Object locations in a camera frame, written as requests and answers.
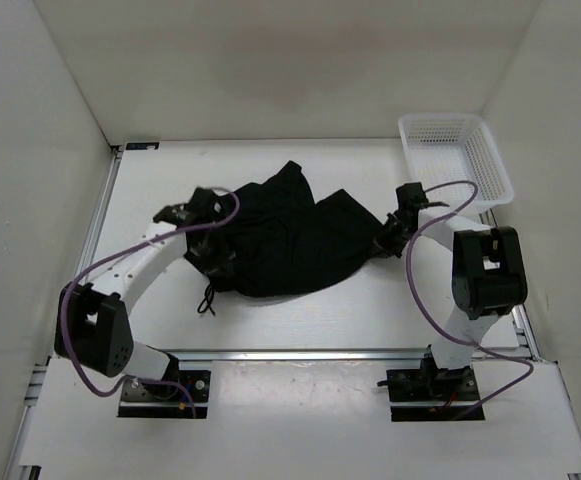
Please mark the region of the black shorts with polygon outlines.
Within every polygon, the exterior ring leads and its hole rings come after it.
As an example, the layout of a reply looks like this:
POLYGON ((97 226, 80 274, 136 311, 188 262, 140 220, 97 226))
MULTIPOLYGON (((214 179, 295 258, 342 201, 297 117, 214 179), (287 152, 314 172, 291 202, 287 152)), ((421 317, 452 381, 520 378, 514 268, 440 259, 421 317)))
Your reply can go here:
POLYGON ((297 296, 336 285, 374 258, 381 222, 346 190, 315 200, 299 164, 289 161, 263 183, 218 195, 231 222, 194 235, 222 235, 235 258, 208 285, 197 311, 213 310, 218 293, 251 298, 297 296))

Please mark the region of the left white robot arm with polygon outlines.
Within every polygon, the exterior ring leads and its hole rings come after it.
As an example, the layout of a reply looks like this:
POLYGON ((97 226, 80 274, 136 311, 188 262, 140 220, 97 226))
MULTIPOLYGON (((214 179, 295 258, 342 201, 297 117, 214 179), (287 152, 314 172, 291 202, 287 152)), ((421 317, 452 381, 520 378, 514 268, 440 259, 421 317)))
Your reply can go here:
POLYGON ((93 263, 66 285, 59 300, 55 352, 71 361, 91 393, 110 397, 134 378, 158 400, 176 395, 180 377, 169 369, 174 358, 133 339, 130 313, 167 267, 184 256, 189 234, 230 222, 152 223, 138 244, 93 263))

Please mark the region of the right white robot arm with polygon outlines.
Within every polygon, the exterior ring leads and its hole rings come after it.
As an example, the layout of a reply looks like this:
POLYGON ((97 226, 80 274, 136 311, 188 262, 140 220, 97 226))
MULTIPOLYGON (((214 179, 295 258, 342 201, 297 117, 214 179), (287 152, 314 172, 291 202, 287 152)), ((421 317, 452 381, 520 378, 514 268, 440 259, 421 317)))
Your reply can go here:
POLYGON ((433 204, 390 213, 375 244, 381 254, 404 260, 412 298, 438 334, 421 362, 419 387, 428 398, 440 400, 470 370, 472 355, 490 328, 527 298, 518 233, 433 204), (415 283, 412 256, 416 241, 423 236, 452 254, 454 307, 443 325, 429 313, 415 283))

